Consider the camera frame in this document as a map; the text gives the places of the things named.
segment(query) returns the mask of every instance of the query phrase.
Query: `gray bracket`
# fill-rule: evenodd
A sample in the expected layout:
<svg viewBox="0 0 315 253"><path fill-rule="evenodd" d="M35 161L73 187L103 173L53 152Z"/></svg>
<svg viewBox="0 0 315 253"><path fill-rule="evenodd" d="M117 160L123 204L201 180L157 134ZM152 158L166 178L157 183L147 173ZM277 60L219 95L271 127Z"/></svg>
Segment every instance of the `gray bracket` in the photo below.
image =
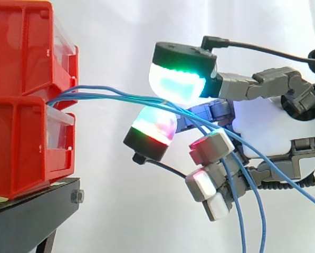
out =
<svg viewBox="0 0 315 253"><path fill-rule="evenodd" d="M299 160L311 157L315 157L315 138L293 140L289 153L270 157L270 159L290 179L299 180L301 179ZM251 168L249 171L258 186L262 181L283 181L265 162L262 162L257 169Z"/></svg>
<svg viewBox="0 0 315 253"><path fill-rule="evenodd" d="M226 73L219 75L223 79L219 97L223 99L242 101L285 95L298 113L315 105L313 85L303 80L301 74L290 67L264 70L255 73L252 78Z"/></svg>

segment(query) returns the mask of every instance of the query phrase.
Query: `red plastic bin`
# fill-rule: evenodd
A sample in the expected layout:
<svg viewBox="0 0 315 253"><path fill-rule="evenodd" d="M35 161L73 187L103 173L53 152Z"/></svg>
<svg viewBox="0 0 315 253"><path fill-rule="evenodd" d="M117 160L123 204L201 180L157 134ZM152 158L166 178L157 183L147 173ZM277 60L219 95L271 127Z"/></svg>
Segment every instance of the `red plastic bin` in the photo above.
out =
<svg viewBox="0 0 315 253"><path fill-rule="evenodd" d="M48 187L74 172L75 118L36 97L0 97L0 197Z"/></svg>
<svg viewBox="0 0 315 253"><path fill-rule="evenodd" d="M77 84L78 48L65 36L51 3L0 1L0 96L48 101Z"/></svg>

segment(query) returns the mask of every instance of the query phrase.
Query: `white backdrop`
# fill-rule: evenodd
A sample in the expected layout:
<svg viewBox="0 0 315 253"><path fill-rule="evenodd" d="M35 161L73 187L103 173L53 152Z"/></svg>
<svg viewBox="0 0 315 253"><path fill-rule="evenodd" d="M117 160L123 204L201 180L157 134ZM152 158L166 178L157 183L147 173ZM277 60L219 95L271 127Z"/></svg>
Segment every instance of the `white backdrop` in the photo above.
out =
<svg viewBox="0 0 315 253"><path fill-rule="evenodd" d="M80 84L109 85L153 95L148 72L155 42L199 45L204 34L306 56L315 48L315 1L305 0L53 0L56 15L80 48ZM304 64L240 49L217 50L218 69L252 75L290 65L315 81ZM122 141L141 106L79 102L75 176L85 202L59 228L54 253L241 252L236 210L210 223L183 180L131 161ZM183 172L195 166L177 135L163 162ZM315 187L308 189L315 196ZM266 252L315 252L315 206L296 191L262 191L268 221ZM247 252L258 252L261 223L251 192L240 200Z"/></svg>

